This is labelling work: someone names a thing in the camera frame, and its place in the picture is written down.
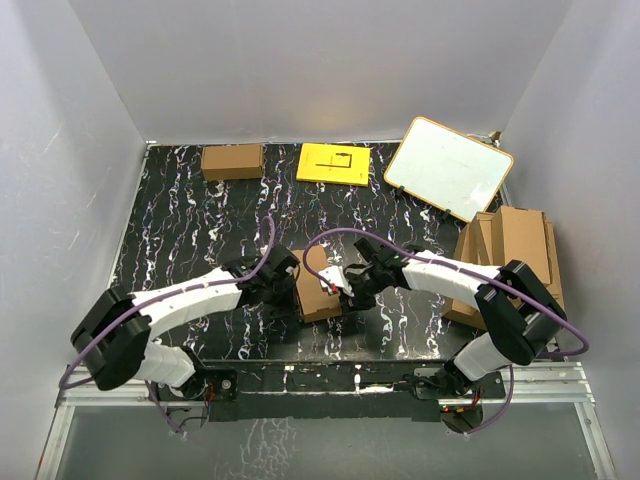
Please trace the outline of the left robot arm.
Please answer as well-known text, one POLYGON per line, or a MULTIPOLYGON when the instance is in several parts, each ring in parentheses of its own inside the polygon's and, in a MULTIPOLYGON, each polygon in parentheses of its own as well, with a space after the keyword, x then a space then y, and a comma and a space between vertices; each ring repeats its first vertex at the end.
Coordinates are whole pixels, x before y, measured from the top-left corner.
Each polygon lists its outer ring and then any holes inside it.
POLYGON ((275 245, 263 257, 243 256, 158 290, 110 288, 74 330, 71 344, 101 391, 137 379, 163 384, 182 398, 197 398, 207 383, 204 365, 186 349, 156 339, 213 313, 261 304, 292 307, 299 265, 291 251, 275 245))

